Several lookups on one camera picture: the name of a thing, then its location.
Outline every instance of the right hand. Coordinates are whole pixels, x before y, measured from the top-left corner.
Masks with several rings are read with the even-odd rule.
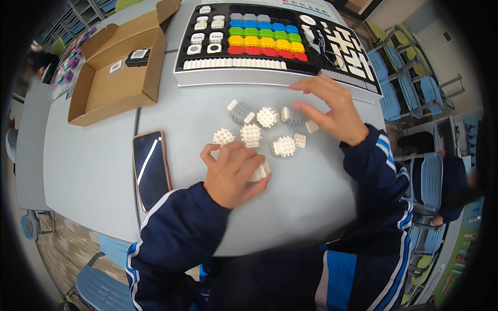
[[[217,149],[220,154],[218,160],[215,160],[211,152]],[[263,192],[271,178],[269,174],[259,182],[247,186],[249,178],[264,162],[265,157],[254,149],[245,148],[239,141],[225,146],[207,144],[201,152],[201,158],[208,167],[204,188],[213,201],[227,209],[242,205]]]
[[[330,107],[331,110],[323,114],[309,104],[292,103],[294,110],[315,121],[322,131],[350,146],[360,144],[368,136],[369,129],[360,119],[349,91],[326,75],[303,79],[289,88],[304,94],[313,93]]]

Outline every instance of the green building block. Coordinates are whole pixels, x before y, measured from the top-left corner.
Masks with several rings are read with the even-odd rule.
[[[241,36],[242,37],[242,28],[240,27],[230,27],[230,29],[228,29],[228,32],[230,34],[230,36]]]
[[[270,29],[261,29],[259,31],[259,38],[273,38],[273,31]]]
[[[301,36],[298,35],[297,33],[290,33],[289,35],[289,42],[299,42],[301,43]]]
[[[249,37],[249,36],[259,37],[257,29],[252,27],[244,29],[244,37]]]
[[[275,41],[276,40],[287,40],[288,39],[287,33],[285,33],[285,31],[281,31],[281,30],[274,31],[273,32],[273,36],[274,36]]]

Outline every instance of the navy blue jacket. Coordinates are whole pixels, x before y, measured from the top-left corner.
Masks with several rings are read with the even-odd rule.
[[[359,184],[358,225],[340,240],[300,250],[212,258],[229,211],[203,183],[166,193],[128,251],[136,310],[391,310],[399,307],[410,255],[408,173],[384,131],[341,143],[344,169]],[[184,272],[210,268],[203,282]]]

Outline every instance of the smartphone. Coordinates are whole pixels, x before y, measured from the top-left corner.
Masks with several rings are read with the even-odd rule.
[[[172,190],[166,161],[164,132],[155,130],[137,135],[132,141],[133,168],[138,189],[138,201],[144,212]]]

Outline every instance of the phone screen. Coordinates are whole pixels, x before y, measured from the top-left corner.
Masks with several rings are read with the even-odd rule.
[[[160,132],[133,139],[136,183],[141,204],[149,211],[171,189],[168,187]]]

